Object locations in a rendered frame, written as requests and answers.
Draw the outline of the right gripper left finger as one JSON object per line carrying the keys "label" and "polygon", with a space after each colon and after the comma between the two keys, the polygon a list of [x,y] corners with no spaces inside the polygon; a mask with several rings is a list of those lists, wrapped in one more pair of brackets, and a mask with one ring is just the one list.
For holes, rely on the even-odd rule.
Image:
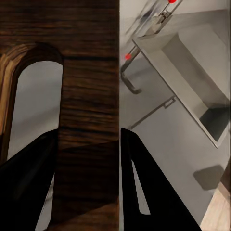
{"label": "right gripper left finger", "polygon": [[0,231],[35,231],[55,174],[58,129],[0,166]]}

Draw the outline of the cutting board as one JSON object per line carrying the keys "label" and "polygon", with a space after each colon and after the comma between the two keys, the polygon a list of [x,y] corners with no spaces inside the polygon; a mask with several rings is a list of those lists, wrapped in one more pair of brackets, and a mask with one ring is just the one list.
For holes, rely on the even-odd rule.
{"label": "cutting board", "polygon": [[119,231],[120,0],[0,0],[0,166],[18,78],[63,66],[51,220],[43,231]]}

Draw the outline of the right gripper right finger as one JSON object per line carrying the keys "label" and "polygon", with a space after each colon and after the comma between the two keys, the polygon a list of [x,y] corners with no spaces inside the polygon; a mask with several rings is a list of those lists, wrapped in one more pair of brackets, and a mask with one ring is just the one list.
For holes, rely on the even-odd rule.
{"label": "right gripper right finger", "polygon": [[[202,231],[139,136],[121,129],[124,231]],[[132,160],[150,210],[139,210]]]}

